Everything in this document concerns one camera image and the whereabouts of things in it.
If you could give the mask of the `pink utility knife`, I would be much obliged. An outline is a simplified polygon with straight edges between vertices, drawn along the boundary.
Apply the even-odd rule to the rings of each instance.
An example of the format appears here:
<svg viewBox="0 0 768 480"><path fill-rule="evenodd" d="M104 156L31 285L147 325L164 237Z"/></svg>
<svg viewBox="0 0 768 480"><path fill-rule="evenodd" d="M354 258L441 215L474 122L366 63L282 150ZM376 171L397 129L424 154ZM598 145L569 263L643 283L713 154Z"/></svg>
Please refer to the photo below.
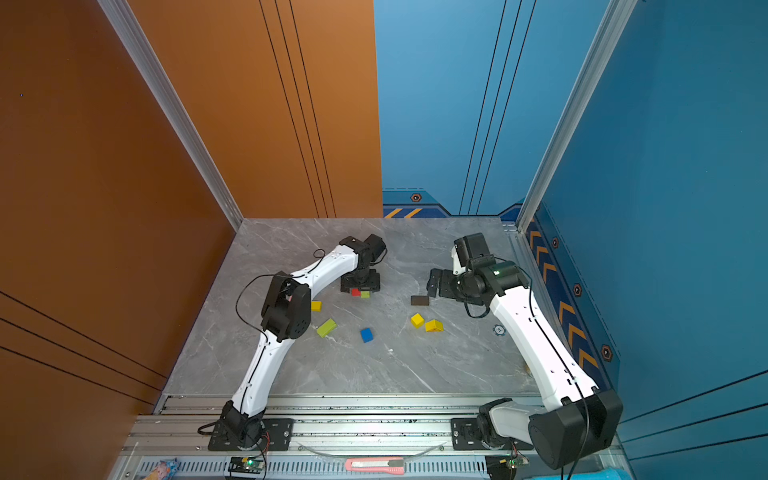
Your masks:
<svg viewBox="0 0 768 480"><path fill-rule="evenodd" d="M405 460L402 457L369 457L347 459L344 468L350 472L404 475Z"/></svg>

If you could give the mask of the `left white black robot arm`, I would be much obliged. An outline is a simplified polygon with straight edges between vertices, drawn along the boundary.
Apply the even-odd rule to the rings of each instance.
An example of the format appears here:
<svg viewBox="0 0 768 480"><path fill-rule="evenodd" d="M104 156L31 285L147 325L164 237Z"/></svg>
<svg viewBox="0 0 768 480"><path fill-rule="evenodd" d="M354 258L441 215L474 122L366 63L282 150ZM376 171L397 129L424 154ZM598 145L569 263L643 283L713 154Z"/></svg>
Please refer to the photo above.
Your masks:
<svg viewBox="0 0 768 480"><path fill-rule="evenodd" d="M219 418L198 428L209 438L210 451L263 451L268 427L263 420L278 371L295 341L311 323L314 297L338 281L350 293L378 292L380 274L375 266L385 257L384 240L371 234L364 240L348 236L330 252L315 251L315 261L291 273L269 273L271 280L262 305L260 338L248 370Z"/></svg>

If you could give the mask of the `dark brown wood block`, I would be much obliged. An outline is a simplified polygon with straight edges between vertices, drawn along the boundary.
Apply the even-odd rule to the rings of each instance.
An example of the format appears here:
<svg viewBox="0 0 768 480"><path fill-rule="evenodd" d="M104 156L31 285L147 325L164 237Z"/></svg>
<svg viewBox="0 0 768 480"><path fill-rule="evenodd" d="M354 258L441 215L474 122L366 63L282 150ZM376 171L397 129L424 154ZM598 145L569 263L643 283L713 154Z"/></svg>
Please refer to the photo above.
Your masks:
<svg viewBox="0 0 768 480"><path fill-rule="evenodd" d="M430 297L427 295L412 295L410 303L412 306L429 306Z"/></svg>

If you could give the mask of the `green circuit board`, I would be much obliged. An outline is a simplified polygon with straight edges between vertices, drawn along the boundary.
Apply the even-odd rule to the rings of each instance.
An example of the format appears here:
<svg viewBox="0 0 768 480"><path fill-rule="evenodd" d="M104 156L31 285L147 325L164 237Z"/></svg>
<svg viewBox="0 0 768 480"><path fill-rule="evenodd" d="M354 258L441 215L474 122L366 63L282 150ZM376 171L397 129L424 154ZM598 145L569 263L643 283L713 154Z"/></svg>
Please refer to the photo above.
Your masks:
<svg viewBox="0 0 768 480"><path fill-rule="evenodd" d="M261 457L231 457L227 467L227 477L236 479L264 479L267 474L266 463Z"/></svg>

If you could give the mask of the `yellow wedge block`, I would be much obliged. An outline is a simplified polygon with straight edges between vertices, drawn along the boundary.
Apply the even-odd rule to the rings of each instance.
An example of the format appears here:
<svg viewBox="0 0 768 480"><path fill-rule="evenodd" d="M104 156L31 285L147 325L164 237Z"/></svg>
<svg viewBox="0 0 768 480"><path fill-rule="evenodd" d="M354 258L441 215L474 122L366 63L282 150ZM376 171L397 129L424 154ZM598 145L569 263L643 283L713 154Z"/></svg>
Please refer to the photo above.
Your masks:
<svg viewBox="0 0 768 480"><path fill-rule="evenodd" d="M431 320L425 323L425 331L429 333L443 332L444 325L438 320Z"/></svg>

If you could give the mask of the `blue wood block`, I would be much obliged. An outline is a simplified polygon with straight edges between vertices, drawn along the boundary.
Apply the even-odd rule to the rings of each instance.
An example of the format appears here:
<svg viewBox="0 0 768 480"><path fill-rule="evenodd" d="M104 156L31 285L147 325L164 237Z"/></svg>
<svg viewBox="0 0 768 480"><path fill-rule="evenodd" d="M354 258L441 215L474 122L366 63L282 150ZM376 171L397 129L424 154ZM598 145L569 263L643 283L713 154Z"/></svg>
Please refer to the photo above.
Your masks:
<svg viewBox="0 0 768 480"><path fill-rule="evenodd" d="M373 340L373 332L370 328L365 328L361 331L361 338L364 343L368 343Z"/></svg>

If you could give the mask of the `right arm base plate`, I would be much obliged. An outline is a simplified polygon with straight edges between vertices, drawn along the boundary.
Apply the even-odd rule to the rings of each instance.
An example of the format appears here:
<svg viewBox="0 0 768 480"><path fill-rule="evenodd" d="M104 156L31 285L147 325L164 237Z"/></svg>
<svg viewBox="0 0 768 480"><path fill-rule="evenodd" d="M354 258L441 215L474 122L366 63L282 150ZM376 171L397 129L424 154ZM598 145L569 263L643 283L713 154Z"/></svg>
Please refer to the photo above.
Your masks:
<svg viewBox="0 0 768 480"><path fill-rule="evenodd" d="M502 437L495 432L488 420L479 416L452 418L450 420L453 449L457 451L496 450L515 452L532 450L533 446L522 440Z"/></svg>

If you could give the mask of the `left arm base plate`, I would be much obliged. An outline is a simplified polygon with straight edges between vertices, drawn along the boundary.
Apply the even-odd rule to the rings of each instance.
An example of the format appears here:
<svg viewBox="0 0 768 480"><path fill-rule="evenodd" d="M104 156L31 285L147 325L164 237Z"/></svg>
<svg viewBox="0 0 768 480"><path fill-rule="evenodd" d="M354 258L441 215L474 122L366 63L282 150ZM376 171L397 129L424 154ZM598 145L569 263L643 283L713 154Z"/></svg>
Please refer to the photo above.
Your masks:
<svg viewBox="0 0 768 480"><path fill-rule="evenodd" d="M207 449L214 452L284 452L289 449L293 426L294 421L290 418L262 419L259 439L242 442L217 421L209 437Z"/></svg>

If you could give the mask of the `right small circuit board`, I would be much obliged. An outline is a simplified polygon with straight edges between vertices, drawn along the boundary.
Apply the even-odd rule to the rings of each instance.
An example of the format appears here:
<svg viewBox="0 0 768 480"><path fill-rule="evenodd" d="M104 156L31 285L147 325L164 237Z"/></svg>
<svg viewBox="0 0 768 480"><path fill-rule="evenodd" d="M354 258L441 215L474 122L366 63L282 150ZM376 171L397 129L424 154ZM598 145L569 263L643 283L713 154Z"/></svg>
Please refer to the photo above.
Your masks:
<svg viewBox="0 0 768 480"><path fill-rule="evenodd" d="M518 470L519 468L529 464L529 460L524 456L518 456L515 458L508 457L500 461L509 470Z"/></svg>

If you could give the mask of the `colourful snack wrapper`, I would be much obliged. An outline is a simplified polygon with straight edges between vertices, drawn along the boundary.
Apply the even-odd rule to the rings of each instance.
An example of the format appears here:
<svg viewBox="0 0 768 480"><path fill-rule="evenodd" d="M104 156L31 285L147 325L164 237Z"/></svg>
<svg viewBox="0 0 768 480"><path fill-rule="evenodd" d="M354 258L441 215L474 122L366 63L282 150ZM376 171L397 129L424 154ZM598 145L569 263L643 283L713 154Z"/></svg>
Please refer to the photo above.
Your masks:
<svg viewBox="0 0 768 480"><path fill-rule="evenodd" d="M171 480L179 469L177 460L160 461L144 480Z"/></svg>

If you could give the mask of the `yellow cube block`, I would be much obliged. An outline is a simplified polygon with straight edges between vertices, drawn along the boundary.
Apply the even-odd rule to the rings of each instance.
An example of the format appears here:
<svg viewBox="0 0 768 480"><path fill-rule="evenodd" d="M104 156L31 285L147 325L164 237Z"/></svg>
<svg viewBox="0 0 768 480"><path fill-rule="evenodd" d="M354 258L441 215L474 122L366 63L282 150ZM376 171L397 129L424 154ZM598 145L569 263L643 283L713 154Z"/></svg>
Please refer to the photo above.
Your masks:
<svg viewBox="0 0 768 480"><path fill-rule="evenodd" d="M421 328L425 322L424 318L420 314L414 314L410 318L411 324L414 328Z"/></svg>

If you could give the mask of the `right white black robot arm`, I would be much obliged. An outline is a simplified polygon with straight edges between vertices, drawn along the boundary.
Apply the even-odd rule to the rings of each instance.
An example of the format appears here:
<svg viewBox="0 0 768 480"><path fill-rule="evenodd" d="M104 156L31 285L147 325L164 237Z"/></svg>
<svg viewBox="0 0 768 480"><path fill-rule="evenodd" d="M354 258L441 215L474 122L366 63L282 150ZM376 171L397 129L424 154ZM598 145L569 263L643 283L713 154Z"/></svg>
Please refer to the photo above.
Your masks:
<svg viewBox="0 0 768 480"><path fill-rule="evenodd" d="M510 398L481 406L481 442L492 449L528 444L552 469L573 467L610 446L623 403L615 391L600 389L569 353L541 312L525 270L511 261L460 274L433 269L427 293L483 305L514 341L539 390L540 406Z"/></svg>

